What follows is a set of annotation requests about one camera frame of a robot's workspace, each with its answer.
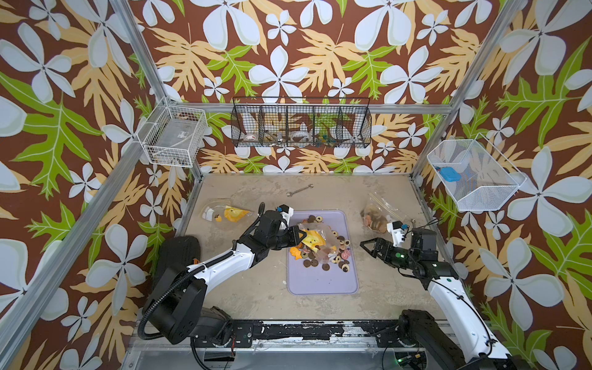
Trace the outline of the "clear bag of donuts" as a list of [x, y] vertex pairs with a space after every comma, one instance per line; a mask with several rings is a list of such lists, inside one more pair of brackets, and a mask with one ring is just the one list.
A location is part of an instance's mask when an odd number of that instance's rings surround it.
[[342, 240], [339, 239], [339, 234], [324, 223], [302, 222], [298, 224], [298, 227], [307, 236], [297, 246], [298, 253], [296, 256], [316, 260], [322, 264], [336, 257], [344, 248]]

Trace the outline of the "clear bag of cookies back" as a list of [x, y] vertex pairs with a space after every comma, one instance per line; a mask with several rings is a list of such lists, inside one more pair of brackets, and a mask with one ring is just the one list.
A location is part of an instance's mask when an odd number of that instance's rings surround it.
[[389, 203], [376, 192], [369, 193], [364, 208], [360, 212], [362, 223], [370, 230], [384, 234], [388, 225], [395, 221], [404, 223], [408, 215]]

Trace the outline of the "ziploc bag with cookies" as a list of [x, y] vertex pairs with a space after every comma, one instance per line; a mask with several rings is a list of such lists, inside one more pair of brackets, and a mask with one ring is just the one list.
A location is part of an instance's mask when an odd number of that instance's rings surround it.
[[247, 220], [252, 214], [249, 210], [235, 207], [228, 199], [216, 199], [205, 205], [201, 217], [218, 224], [236, 224]]

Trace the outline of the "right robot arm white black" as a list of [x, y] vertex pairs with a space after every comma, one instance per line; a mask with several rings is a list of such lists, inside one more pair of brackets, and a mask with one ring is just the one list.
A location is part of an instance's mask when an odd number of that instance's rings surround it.
[[445, 334], [431, 314], [408, 309], [399, 316], [399, 341], [419, 344], [427, 352], [428, 369], [528, 369], [528, 362], [496, 338], [474, 304], [453, 266], [439, 260], [436, 239], [413, 232], [411, 246], [401, 248], [381, 237], [360, 247], [371, 257], [399, 270], [410, 270], [436, 301], [456, 341]]

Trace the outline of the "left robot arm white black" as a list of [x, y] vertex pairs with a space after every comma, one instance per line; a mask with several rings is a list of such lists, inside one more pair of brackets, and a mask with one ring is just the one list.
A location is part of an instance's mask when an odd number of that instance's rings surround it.
[[138, 336], [145, 340], [165, 338], [172, 345], [186, 338], [208, 335], [217, 345], [231, 336], [231, 317], [220, 308], [205, 308], [208, 293], [229, 278], [253, 268], [270, 251], [299, 245], [305, 232], [289, 221], [293, 208], [282, 204], [274, 210], [262, 203], [257, 218], [229, 250], [207, 261], [194, 263], [191, 252], [199, 243], [195, 237], [175, 237], [166, 242], [157, 280], [141, 311]]

